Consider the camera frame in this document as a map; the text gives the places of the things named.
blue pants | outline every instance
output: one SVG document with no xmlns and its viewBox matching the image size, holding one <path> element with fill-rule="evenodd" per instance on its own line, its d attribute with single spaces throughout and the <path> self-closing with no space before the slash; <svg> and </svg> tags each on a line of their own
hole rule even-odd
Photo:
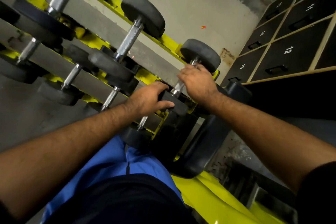
<svg viewBox="0 0 336 224">
<path fill-rule="evenodd" d="M 128 165 L 130 174 L 152 175 L 170 187 L 182 200 L 169 172 L 157 158 L 151 153 L 143 154 L 132 147 L 128 147 L 125 153 L 125 143 L 119 136 L 115 136 L 47 204 L 42 223 L 76 193 L 105 179 L 125 175 Z"/>
</svg>

black sleeve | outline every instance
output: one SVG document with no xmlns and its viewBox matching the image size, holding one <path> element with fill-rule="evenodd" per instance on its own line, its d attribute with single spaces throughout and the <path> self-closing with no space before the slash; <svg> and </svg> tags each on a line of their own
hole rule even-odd
<svg viewBox="0 0 336 224">
<path fill-rule="evenodd" d="M 0 220 L 3 224 L 17 224 L 18 222 L 10 215 L 7 208 L 0 201 Z"/>
<path fill-rule="evenodd" d="M 296 200 L 299 224 L 333 223 L 336 211 L 336 162 L 311 171 L 303 180 Z"/>
</svg>

person's right hand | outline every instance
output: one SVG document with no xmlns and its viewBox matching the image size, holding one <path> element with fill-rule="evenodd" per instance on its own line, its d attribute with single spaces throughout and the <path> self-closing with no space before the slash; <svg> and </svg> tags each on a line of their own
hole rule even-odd
<svg viewBox="0 0 336 224">
<path fill-rule="evenodd" d="M 203 65 L 185 65 L 177 77 L 185 83 L 189 96 L 200 105 L 206 106 L 219 92 L 211 73 Z"/>
</svg>

person's right arm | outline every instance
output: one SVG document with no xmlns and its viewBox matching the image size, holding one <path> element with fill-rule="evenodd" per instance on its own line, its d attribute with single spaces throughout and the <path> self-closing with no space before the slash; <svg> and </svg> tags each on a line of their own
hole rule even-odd
<svg viewBox="0 0 336 224">
<path fill-rule="evenodd" d="M 186 65 L 178 77 L 192 99 L 230 124 L 263 164 L 295 193 L 308 173 L 336 161 L 332 145 L 221 94 L 204 66 Z"/>
</svg>

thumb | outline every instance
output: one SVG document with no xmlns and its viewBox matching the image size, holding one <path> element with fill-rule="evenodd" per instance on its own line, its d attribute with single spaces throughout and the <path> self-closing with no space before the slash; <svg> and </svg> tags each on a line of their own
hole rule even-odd
<svg viewBox="0 0 336 224">
<path fill-rule="evenodd" d="M 173 102 L 159 101 L 159 102 L 157 102 L 155 107 L 156 107 L 157 110 L 161 110 L 161 109 L 171 108 L 171 107 L 174 107 L 174 106 L 175 106 L 175 104 Z"/>
</svg>

